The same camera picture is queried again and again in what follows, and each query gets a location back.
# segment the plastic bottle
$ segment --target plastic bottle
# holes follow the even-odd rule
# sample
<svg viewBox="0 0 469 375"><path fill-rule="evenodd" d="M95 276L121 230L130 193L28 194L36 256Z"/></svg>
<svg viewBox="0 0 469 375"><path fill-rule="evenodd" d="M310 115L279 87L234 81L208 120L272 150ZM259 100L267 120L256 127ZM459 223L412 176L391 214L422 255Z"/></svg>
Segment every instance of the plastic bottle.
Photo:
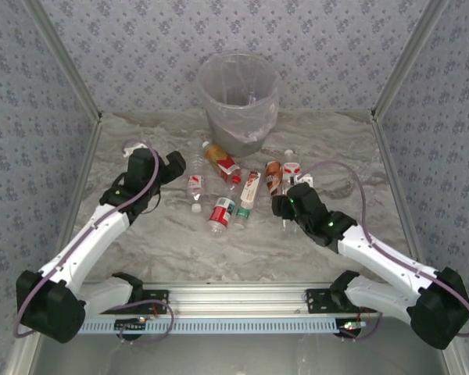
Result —
<svg viewBox="0 0 469 375"><path fill-rule="evenodd" d="M207 159L217 174L229 185L238 185L242 182L242 172L240 166L218 145L210 142L203 142L203 151Z"/></svg>
<svg viewBox="0 0 469 375"><path fill-rule="evenodd" d="M205 159L201 153L194 153L188 162L187 195L191 211L202 211L202 200L205 197Z"/></svg>
<svg viewBox="0 0 469 375"><path fill-rule="evenodd" d="M229 219L235 210L237 185L233 184L225 188L223 195L217 199L209 218L209 227L214 234L222 234L229 224Z"/></svg>
<svg viewBox="0 0 469 375"><path fill-rule="evenodd" d="M271 197L281 193L279 190L282 177L280 162L273 160L266 164L266 185Z"/></svg>
<svg viewBox="0 0 469 375"><path fill-rule="evenodd" d="M281 181L281 193L287 194L287 191L293 186L291 177L300 173L300 164L298 156L292 150L285 151L285 161L283 162L283 177ZM295 221L283 220L283 231L285 233L297 232L298 225Z"/></svg>
<svg viewBox="0 0 469 375"><path fill-rule="evenodd" d="M259 187L261 185L262 174L256 171L251 171L249 178L245 182L243 191L240 195L240 207L236 211L233 226L238 229L245 229L250 216L250 210L255 205L255 200Z"/></svg>

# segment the bottle cap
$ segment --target bottle cap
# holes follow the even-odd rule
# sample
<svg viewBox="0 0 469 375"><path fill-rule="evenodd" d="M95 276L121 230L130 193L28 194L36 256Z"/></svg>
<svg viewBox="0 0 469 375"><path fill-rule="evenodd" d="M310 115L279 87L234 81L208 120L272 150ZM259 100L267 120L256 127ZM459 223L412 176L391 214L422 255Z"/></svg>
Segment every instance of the bottle cap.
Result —
<svg viewBox="0 0 469 375"><path fill-rule="evenodd" d="M202 205L199 203L193 203L191 205L191 211L194 213L200 213L202 211Z"/></svg>

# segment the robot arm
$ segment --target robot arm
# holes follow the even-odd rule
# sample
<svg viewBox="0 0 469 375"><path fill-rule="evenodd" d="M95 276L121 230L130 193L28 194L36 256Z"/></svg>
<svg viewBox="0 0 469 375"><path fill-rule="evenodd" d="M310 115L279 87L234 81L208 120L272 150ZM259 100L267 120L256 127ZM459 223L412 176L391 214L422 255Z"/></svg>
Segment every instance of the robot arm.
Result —
<svg viewBox="0 0 469 375"><path fill-rule="evenodd" d="M388 284L345 271L331 285L331 296L340 306L367 307L411 325L415 333L435 348L444 349L469 319L469 311L438 283L446 284L469 302L460 275L446 267L439 272L410 259L378 239L366 239L363 228L342 212L328 211L308 184L291 187L286 197L274 197L273 213L295 220L317 244L354 259ZM372 245L377 245L382 254Z"/></svg>
<svg viewBox="0 0 469 375"><path fill-rule="evenodd" d="M82 284L109 245L147 209L151 198L159 194L161 185L182 175L186 165L181 154L172 152L166 158L168 165L157 154L154 157L148 148L135 149L127 172L118 176L104 193L80 233L38 272L21 274L16 282L21 324L64 343L77 334L86 318L133 298L138 288L136 279L128 275L115 274L96 285ZM156 178L151 181L155 160L159 165ZM115 210L138 196L133 203Z"/></svg>

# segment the marble floor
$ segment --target marble floor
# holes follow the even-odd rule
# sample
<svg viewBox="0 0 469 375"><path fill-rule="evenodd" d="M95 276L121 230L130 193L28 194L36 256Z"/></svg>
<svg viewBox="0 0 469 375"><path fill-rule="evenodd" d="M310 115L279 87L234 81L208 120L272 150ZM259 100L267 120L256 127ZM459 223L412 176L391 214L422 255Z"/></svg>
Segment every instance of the marble floor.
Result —
<svg viewBox="0 0 469 375"><path fill-rule="evenodd" d="M162 157L179 150L187 158L209 134L205 113L199 110L104 114L75 231L88 221L104 190L127 169L120 146L127 138L136 136L148 139ZM367 120L351 113L281 112L263 148L238 162L244 169L263 173L265 163L282 160L288 148L299 153L303 168L321 160L338 160L351 166L365 186L371 233L409 254L374 132ZM344 270L373 277L360 264L315 245L301 231L285 236L281 220L271 213L266 186L260 189L255 211L244 232L229 227L221 237L211 236L206 222L224 182L212 168L207 171L208 194L200 214L191 212L184 176L163 186L159 207L140 216L109 246L88 279L105 279L117 271L146 281L329 282ZM330 166L312 175L315 188L329 209L360 217L360 193L346 171Z"/></svg>

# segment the floral wallpaper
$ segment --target floral wallpaper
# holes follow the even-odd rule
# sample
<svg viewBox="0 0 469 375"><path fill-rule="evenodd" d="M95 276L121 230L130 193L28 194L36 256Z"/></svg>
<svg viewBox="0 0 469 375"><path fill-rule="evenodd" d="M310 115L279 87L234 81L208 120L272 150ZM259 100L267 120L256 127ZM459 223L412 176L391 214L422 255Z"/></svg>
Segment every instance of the floral wallpaper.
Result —
<svg viewBox="0 0 469 375"><path fill-rule="evenodd" d="M103 112L196 107L214 52L265 56L281 107L370 109L427 0L42 0Z"/></svg>
<svg viewBox="0 0 469 375"><path fill-rule="evenodd" d="M53 255L91 129L22 2L0 2L0 373L16 278Z"/></svg>
<svg viewBox="0 0 469 375"><path fill-rule="evenodd" d="M469 0L450 2L382 124L428 262L469 293Z"/></svg>

